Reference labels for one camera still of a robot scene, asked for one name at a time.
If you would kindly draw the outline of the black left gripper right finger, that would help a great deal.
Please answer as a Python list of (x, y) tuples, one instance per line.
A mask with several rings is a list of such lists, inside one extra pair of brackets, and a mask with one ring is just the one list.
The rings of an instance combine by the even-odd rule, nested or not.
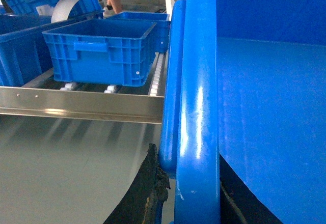
[(281, 223), (220, 156), (221, 223)]

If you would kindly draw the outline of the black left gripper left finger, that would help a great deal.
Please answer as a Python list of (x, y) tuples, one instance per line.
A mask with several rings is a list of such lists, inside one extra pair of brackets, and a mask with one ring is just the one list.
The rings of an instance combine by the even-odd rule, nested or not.
[(169, 177), (159, 166), (157, 147), (150, 144), (130, 188), (104, 223), (162, 223), (169, 189)]

